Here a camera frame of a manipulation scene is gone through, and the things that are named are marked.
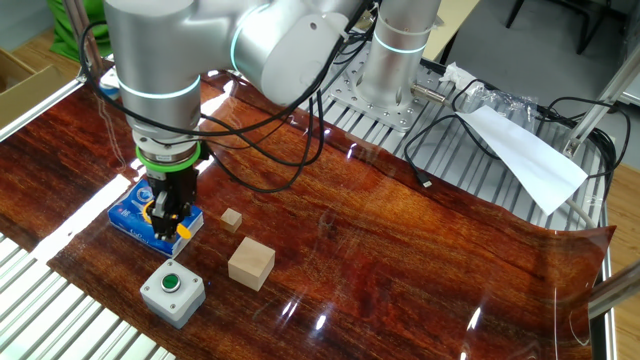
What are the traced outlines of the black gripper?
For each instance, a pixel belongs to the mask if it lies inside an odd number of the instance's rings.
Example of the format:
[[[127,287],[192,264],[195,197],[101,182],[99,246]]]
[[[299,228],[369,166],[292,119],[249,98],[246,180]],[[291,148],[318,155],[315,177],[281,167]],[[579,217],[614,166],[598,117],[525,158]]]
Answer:
[[[155,197],[150,218],[157,239],[175,241],[176,234],[191,235],[183,221],[191,215],[191,204],[196,201],[197,177],[198,171],[192,166],[175,172],[147,171],[147,182]],[[169,210],[169,200],[181,205],[177,219]]]

